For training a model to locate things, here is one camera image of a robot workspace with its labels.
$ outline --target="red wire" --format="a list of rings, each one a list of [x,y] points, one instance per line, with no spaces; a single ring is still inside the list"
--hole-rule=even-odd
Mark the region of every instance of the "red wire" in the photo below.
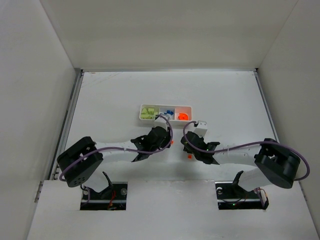
[[[113,190],[112,196],[111,196],[111,199],[110,199],[110,202],[109,202],[109,205],[108,205],[108,207],[107,207],[108,209],[111,207],[112,201],[115,199],[115,197],[116,197],[116,191]]]

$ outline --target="white wall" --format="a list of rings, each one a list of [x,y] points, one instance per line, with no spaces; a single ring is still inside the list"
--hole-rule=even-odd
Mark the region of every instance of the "white wall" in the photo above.
[[[26,238],[75,72],[39,0],[0,1],[0,233]]]
[[[257,68],[297,0],[41,2],[77,68]]]
[[[302,181],[320,231],[320,1],[299,0],[258,74],[276,131],[307,157],[310,177]],[[300,167],[300,175],[305,172]]]

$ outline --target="orange object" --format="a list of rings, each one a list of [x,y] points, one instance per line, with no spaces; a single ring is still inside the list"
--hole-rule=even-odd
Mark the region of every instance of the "orange object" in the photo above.
[[[179,113],[178,119],[183,121],[188,121],[189,117],[186,113]]]

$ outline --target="white table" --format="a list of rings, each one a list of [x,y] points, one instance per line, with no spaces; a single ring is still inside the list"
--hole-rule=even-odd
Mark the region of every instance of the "white table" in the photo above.
[[[206,141],[275,138],[252,71],[86,72],[67,147],[84,136],[110,143],[147,134],[141,104],[191,106],[192,118],[208,123]],[[214,181],[252,167],[190,160],[182,128],[173,134],[169,150],[135,163],[106,159],[97,169],[101,179],[106,171],[112,181],[128,181],[126,211],[79,211],[78,187],[46,181],[29,239],[318,239],[297,182],[289,190],[265,187],[267,211],[218,210]]]

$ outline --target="screw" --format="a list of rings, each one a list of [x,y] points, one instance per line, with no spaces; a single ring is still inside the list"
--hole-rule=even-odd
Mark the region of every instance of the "screw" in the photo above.
[[[121,190],[120,190],[120,193],[121,193],[121,195],[127,195],[127,189],[126,188],[122,188]]]
[[[222,187],[217,187],[216,188],[216,193],[218,194],[218,195],[221,195],[222,193],[223,193],[223,191],[222,191],[223,189],[222,189]]]

